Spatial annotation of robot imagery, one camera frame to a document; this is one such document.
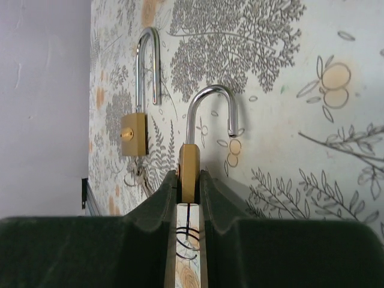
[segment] silver shackle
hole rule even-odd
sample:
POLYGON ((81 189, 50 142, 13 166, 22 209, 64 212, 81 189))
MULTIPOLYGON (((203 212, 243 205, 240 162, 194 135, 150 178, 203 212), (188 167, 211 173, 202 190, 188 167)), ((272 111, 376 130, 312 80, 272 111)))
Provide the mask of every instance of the silver shackle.
POLYGON ((235 94, 228 87, 223 85, 211 85, 202 89, 193 97, 187 114, 187 139, 185 144, 194 144, 196 111, 200 102, 210 94, 220 93, 225 96, 228 102, 228 136, 236 138, 239 136, 239 115, 235 94))
POLYGON ((157 105, 160 99, 160 39, 155 28, 147 27, 140 35, 136 50, 136 113, 140 113, 143 110, 143 55, 149 38, 152 40, 153 104, 157 105))

